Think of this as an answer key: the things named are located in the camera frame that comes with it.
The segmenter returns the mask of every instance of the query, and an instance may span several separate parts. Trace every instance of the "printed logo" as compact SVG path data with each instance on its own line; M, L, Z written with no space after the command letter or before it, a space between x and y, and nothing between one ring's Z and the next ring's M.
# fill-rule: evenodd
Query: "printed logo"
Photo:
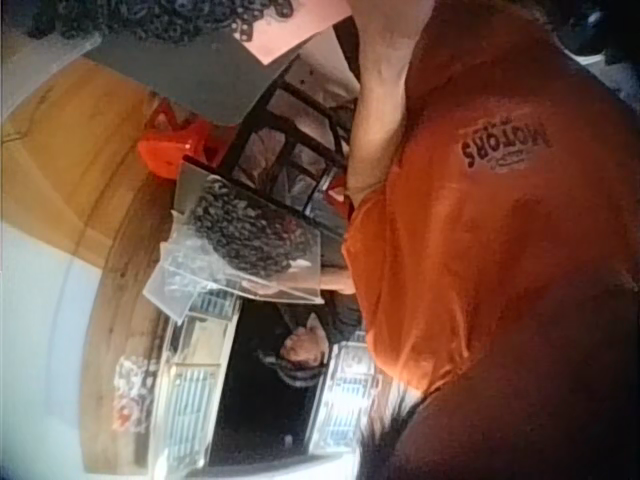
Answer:
M491 170L510 170L522 166L534 150L553 147L544 123L514 120L511 115L482 121L464 134L459 147L469 169L483 162Z

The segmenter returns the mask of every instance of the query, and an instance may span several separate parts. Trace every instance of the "pink paper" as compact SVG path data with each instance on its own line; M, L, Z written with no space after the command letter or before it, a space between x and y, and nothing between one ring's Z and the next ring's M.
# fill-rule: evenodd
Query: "pink paper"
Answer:
M265 65L309 37L351 15L346 0L294 1L293 17L277 19L267 15L253 24L253 40L245 43Z

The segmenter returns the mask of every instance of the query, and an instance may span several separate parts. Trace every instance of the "wooden floor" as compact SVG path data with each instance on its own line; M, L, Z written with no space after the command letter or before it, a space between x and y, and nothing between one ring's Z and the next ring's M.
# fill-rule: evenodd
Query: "wooden floor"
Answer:
M4 221L103 270L81 386L90 472L146 472L133 446L140 439L111 427L118 359L157 354L166 324L141 296L169 232L174 190L135 151L147 100L144 87L79 59L2 125Z

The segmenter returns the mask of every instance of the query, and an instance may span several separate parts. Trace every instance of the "gray panel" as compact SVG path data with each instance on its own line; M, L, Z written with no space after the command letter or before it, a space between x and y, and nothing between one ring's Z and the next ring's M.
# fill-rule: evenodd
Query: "gray panel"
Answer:
M238 125L297 49L265 66L231 34L202 36L185 46L111 35L86 56L199 113Z

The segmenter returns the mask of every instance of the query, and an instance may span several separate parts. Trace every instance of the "red object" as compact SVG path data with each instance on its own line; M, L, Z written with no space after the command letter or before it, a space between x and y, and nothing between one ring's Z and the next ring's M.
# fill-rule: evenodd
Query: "red object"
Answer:
M346 190L347 178L344 175L340 175L331 181L324 198L342 217L349 218L349 200L345 194Z
M175 180L185 155L217 167L236 130L236 127L218 127L195 114L178 123L165 98L145 124L145 132L138 140L138 153L155 175Z

